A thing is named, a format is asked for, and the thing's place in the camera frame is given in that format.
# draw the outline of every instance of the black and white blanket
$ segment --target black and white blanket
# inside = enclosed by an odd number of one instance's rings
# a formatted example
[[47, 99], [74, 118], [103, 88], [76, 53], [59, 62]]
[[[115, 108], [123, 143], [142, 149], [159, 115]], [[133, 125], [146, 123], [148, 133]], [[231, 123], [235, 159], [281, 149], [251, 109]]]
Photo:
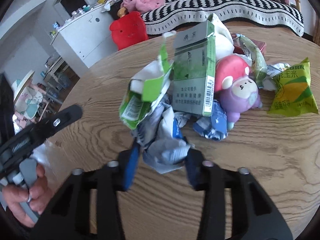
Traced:
[[166, 4], [142, 15], [147, 34], [161, 34], [190, 22], [203, 22], [211, 14], [222, 22], [249, 20], [265, 27], [286, 26], [303, 35], [303, 17], [295, 8], [270, 0], [165, 0]]

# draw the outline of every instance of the fingernail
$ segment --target fingernail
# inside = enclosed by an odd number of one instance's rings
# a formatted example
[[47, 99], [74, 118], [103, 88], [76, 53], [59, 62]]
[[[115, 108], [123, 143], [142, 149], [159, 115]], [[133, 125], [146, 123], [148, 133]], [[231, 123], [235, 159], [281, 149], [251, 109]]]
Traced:
[[31, 201], [31, 199], [32, 199], [31, 194], [29, 194], [29, 198], [28, 198], [27, 203], [29, 203]]
[[25, 199], [25, 201], [27, 201], [29, 199], [28, 191], [26, 191], [25, 189], [20, 191], [20, 196], [21, 196], [21, 198]]

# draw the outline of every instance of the white plastic bag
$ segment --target white plastic bag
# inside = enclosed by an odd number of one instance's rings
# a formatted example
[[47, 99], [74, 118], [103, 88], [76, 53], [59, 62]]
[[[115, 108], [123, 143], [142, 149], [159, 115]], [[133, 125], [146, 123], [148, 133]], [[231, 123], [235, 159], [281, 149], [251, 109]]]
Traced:
[[214, 35], [216, 36], [216, 62], [228, 55], [231, 55], [235, 49], [233, 40], [227, 27], [220, 21], [218, 16], [213, 13], [209, 21], [214, 25]]

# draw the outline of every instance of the red plush toy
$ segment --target red plush toy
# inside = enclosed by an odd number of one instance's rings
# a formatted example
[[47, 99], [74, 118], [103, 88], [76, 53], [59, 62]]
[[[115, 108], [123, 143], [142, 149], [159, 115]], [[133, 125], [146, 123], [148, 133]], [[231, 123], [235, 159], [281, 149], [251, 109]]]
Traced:
[[114, 21], [110, 31], [118, 50], [148, 40], [146, 25], [139, 12], [131, 12]]

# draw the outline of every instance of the finger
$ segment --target finger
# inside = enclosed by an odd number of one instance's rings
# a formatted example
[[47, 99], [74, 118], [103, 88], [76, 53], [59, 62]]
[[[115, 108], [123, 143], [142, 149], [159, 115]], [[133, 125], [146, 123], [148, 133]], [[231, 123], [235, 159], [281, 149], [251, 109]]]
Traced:
[[34, 185], [29, 189], [29, 194], [33, 199], [39, 198], [48, 188], [47, 177], [38, 178]]
[[37, 164], [36, 173], [37, 173], [38, 177], [40, 177], [40, 178], [44, 177], [45, 170], [44, 170], [44, 167], [40, 163]]
[[44, 209], [46, 208], [47, 204], [49, 203], [50, 199], [52, 198], [52, 190], [50, 188], [40, 196], [38, 199], [33, 199], [30, 201], [29, 205], [33, 211], [38, 212], [41, 214]]
[[20, 206], [19, 202], [26, 202], [28, 200], [28, 192], [22, 188], [18, 188], [14, 185], [8, 185], [2, 190], [3, 197], [8, 204], [8, 208], [11, 210], [14, 217], [22, 224], [25, 225], [27, 215]]
[[8, 204], [8, 208], [11, 210], [14, 217], [23, 225], [27, 227], [33, 227], [35, 223], [31, 220], [31, 218], [25, 213], [19, 203], [10, 203]]
[[28, 201], [29, 194], [28, 191], [22, 188], [19, 188], [15, 185], [8, 185], [3, 188], [2, 194], [4, 200], [9, 203], [19, 203]]

